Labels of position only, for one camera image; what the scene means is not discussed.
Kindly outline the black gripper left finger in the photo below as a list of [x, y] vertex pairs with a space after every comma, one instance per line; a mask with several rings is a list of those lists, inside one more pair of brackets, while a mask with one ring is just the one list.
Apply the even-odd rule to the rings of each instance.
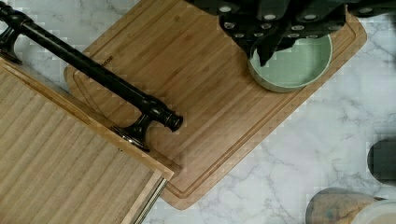
[[293, 46], [285, 33], [290, 22], [290, 0], [186, 0], [202, 11], [217, 16], [219, 26], [251, 59], [259, 55], [266, 65], [275, 52]]

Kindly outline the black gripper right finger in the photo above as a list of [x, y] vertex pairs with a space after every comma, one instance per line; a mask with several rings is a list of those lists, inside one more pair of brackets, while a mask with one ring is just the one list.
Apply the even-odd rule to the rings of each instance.
[[295, 0], [293, 23], [303, 36], [314, 38], [340, 30], [346, 23], [346, 4], [341, 0]]

